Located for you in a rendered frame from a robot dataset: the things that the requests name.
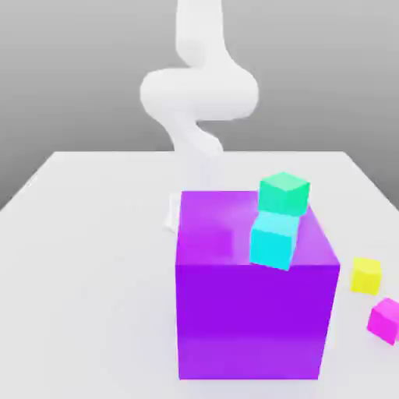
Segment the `small green cube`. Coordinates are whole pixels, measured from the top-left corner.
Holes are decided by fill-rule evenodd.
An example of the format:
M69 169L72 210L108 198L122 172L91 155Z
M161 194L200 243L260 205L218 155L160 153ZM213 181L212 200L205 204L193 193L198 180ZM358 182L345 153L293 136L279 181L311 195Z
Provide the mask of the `small green cube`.
M307 211L310 182L286 172L260 181L258 210L300 217Z

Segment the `small cyan cube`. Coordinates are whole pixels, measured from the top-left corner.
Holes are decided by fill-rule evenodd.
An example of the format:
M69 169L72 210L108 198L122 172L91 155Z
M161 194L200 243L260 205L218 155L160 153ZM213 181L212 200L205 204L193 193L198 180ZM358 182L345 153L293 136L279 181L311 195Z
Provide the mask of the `small cyan cube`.
M300 217L260 211L250 234L249 262L289 270Z

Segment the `small yellow cube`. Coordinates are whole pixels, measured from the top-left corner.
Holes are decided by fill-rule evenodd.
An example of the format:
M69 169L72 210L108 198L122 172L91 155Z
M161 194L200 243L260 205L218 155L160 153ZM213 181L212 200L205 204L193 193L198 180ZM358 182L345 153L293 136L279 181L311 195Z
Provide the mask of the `small yellow cube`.
M379 260L355 257L351 272L351 291L368 295L379 293L382 268Z

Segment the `small magenta cube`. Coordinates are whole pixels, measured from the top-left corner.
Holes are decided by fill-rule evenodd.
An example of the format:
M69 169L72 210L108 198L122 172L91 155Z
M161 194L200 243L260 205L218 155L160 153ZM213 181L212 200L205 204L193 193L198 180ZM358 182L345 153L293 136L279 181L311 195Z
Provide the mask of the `small magenta cube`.
M399 341L399 302L384 298L373 306L367 330L390 345Z

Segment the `large purple box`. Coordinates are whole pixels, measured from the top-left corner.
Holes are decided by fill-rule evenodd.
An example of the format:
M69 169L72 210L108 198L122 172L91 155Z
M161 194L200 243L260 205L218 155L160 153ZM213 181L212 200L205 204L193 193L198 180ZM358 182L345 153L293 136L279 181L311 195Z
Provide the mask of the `large purple box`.
M183 380L314 380L340 263L316 215L299 221L289 270L252 264L254 191L185 191L175 261Z

